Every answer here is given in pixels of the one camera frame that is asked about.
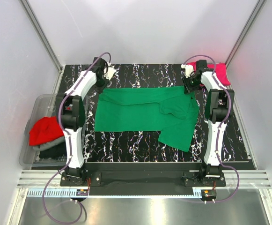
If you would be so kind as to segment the green t shirt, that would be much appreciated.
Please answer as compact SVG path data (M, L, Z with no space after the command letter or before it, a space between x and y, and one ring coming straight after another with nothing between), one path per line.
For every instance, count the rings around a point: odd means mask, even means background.
M197 123L195 93L183 86L105 89L95 114L96 132L156 132L158 141L188 152Z

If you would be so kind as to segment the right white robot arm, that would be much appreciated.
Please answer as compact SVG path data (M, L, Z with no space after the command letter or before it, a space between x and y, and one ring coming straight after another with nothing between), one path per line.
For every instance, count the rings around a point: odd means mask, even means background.
M209 68L206 60L194 64L184 63L183 77L185 93L193 92L204 86L208 91L205 105L205 118L208 122L206 153L198 176L195 178L204 186L223 180L221 151L224 132L233 110L234 91L227 90L216 73L216 64Z

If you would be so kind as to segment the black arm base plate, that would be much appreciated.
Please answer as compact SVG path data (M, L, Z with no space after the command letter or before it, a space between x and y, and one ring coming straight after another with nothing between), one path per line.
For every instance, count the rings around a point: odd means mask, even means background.
M202 163L193 162L165 162L165 163L85 163L87 179L92 186L106 184L127 183L165 183L183 184L186 187L225 187L226 180L202 184L195 178L198 176Z

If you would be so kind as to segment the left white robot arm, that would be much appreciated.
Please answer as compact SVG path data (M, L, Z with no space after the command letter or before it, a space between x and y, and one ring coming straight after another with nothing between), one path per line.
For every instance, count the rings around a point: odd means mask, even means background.
M61 169L62 178L81 186L87 181L85 161L82 155L82 134L86 122L84 99L91 88L102 92L114 71L101 57L81 71L76 82L63 95L58 95L57 120L66 143L66 165Z

